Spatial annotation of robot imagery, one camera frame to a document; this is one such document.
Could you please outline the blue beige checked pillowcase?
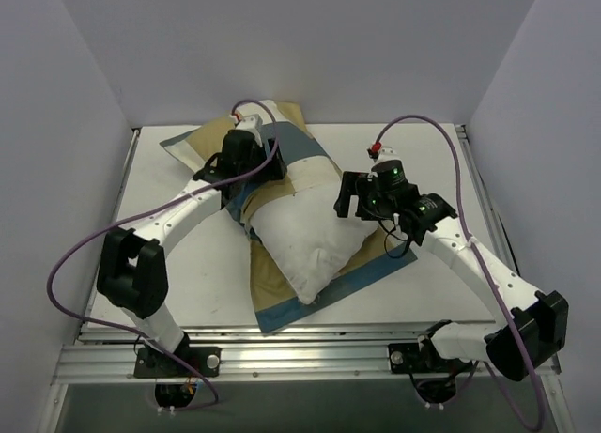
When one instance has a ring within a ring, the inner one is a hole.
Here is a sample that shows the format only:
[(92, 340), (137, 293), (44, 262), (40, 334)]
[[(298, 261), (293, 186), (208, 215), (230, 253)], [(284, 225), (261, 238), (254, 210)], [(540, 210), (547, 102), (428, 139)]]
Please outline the blue beige checked pillowcase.
[(416, 261), (376, 223), (337, 217), (342, 172), (307, 130), (295, 103), (244, 104), (259, 134), (277, 142), (285, 178), (247, 183), (225, 208), (250, 245), (250, 292), (258, 326), (274, 332)]

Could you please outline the white pillow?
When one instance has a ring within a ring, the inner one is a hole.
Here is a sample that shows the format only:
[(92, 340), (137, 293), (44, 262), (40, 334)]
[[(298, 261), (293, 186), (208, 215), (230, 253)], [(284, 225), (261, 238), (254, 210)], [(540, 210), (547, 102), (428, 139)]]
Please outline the white pillow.
[(357, 254), (377, 225), (340, 218), (333, 206), (338, 180), (269, 201), (250, 219), (277, 268), (303, 304), (334, 279)]

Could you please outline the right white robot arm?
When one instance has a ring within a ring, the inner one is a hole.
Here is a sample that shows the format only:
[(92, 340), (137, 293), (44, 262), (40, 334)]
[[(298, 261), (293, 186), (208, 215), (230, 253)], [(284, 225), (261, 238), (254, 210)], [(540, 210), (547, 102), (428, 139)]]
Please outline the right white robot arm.
[(417, 358), (436, 370), (451, 360), (491, 363), (512, 381), (565, 345), (569, 305), (513, 273), (475, 237), (466, 236), (455, 209), (436, 193), (421, 194), (398, 160), (369, 172), (344, 172), (334, 210), (349, 214), (351, 198), (363, 221), (391, 221), (408, 241), (435, 255), (475, 294), (494, 318), (491, 326), (442, 320), (418, 340)]

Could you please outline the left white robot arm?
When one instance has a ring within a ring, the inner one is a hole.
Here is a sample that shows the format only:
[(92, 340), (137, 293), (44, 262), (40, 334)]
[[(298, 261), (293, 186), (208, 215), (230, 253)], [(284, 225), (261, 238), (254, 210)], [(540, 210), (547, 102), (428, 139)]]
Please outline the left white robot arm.
[(155, 363), (168, 376), (190, 362), (189, 338), (167, 305), (166, 259), (189, 233), (246, 189), (286, 176), (279, 141), (249, 129), (228, 131), (221, 149), (193, 174), (167, 209), (133, 228), (116, 227), (102, 245), (97, 290), (134, 323), (157, 350)]

